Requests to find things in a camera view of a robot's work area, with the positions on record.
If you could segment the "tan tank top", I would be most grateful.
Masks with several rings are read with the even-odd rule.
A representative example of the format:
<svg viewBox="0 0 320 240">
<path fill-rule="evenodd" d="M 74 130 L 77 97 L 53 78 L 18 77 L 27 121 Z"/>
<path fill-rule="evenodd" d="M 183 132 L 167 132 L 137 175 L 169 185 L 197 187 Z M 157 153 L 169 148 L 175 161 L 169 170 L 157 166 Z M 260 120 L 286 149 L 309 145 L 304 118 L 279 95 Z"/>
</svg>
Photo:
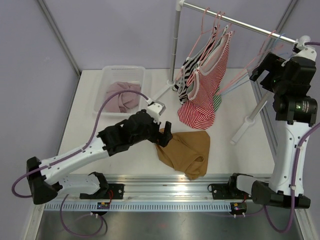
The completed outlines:
<svg viewBox="0 0 320 240">
<path fill-rule="evenodd" d="M 155 147 L 161 162 L 195 180 L 207 173 L 210 145 L 210 136 L 201 130 L 173 133 L 167 146 Z"/>
</svg>

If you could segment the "pink wire hanger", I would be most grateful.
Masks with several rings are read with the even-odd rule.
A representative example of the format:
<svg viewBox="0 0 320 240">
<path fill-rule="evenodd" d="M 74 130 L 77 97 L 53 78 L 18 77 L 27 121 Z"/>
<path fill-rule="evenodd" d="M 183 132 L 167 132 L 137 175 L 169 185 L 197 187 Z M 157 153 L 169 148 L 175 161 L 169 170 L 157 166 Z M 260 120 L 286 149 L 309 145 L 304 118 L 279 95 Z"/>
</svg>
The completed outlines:
<svg viewBox="0 0 320 240">
<path fill-rule="evenodd" d="M 263 41 L 258 54 L 249 62 L 245 65 L 245 67 L 240 70 L 236 76 L 230 80 L 226 86 L 221 87 L 219 91 L 217 91 L 216 93 L 218 95 L 222 94 L 223 92 L 225 92 L 226 90 L 228 90 L 230 87 L 232 87 L 233 85 L 235 85 L 238 80 L 240 80 L 242 77 L 244 77 L 247 73 L 248 73 L 248 69 L 252 69 L 254 66 L 257 66 L 258 63 L 260 62 L 262 56 L 266 53 L 268 53 L 270 50 L 267 47 L 267 42 L 268 40 L 270 40 L 272 38 L 272 34 L 275 34 L 277 31 L 273 30 L 267 37 L 266 39 Z"/>
</svg>

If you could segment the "mauve tank top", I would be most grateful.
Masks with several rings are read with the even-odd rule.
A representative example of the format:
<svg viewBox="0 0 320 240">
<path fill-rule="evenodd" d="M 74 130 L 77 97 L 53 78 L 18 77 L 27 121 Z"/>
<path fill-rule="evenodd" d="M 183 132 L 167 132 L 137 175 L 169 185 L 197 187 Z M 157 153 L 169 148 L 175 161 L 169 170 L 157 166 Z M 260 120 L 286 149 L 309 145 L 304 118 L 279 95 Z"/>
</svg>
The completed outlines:
<svg viewBox="0 0 320 240">
<path fill-rule="evenodd" d="M 136 83 L 117 81 L 107 88 L 105 98 L 108 99 L 114 93 L 124 90 L 140 92 L 141 86 Z M 137 107 L 139 102 L 139 94 L 134 92 L 123 92 L 109 100 L 109 102 L 106 103 L 104 110 L 108 113 L 127 113 L 128 110 Z"/>
</svg>

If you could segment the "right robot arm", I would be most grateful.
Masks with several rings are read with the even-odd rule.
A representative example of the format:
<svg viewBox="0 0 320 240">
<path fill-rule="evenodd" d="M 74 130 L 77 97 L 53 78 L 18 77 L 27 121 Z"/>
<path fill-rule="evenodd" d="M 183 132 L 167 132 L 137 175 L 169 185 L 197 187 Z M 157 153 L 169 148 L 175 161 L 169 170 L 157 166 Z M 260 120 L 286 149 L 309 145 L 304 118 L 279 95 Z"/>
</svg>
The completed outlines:
<svg viewBox="0 0 320 240">
<path fill-rule="evenodd" d="M 308 209 L 311 200 L 304 195 L 303 168 L 309 134 L 314 131 L 318 103 L 307 95 L 316 73 L 317 53 L 305 47 L 285 60 L 268 53 L 250 76 L 274 94 L 273 109 L 277 121 L 277 150 L 274 169 L 269 182 L 251 175 L 235 173 L 229 178 L 227 193 L 239 198 L 243 193 L 256 204 L 279 208 Z"/>
</svg>

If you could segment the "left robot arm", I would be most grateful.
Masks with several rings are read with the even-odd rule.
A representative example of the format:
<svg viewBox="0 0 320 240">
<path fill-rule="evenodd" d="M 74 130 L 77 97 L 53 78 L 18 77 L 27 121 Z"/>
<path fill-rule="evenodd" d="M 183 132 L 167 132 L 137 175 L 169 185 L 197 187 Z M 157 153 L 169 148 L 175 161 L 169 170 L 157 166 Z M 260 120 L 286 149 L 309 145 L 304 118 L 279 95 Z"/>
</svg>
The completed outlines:
<svg viewBox="0 0 320 240">
<path fill-rule="evenodd" d="M 110 197 L 110 186 L 104 174 L 92 172 L 87 177 L 73 171 L 97 160 L 127 151 L 142 141 L 166 147 L 173 138 L 172 124 L 164 129 L 145 109 L 94 134 L 84 145 L 49 159 L 27 160 L 27 182 L 35 205 L 48 203 L 58 195 L 78 195 L 80 199 L 100 200 Z"/>
</svg>

